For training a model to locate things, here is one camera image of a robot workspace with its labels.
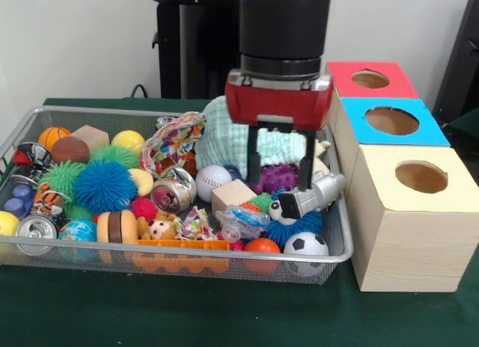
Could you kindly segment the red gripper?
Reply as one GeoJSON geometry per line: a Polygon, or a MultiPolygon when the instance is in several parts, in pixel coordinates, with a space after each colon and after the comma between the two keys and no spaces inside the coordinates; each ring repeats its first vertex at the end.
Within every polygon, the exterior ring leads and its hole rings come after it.
{"type": "Polygon", "coordinates": [[[225,84],[230,118],[248,128],[248,179],[260,182],[260,154],[257,151],[258,126],[289,125],[305,136],[305,155],[299,163],[299,190],[311,188],[314,164],[314,131],[328,120],[332,101],[333,78],[320,74],[313,79],[275,81],[255,78],[241,70],[231,70],[225,84]]]}

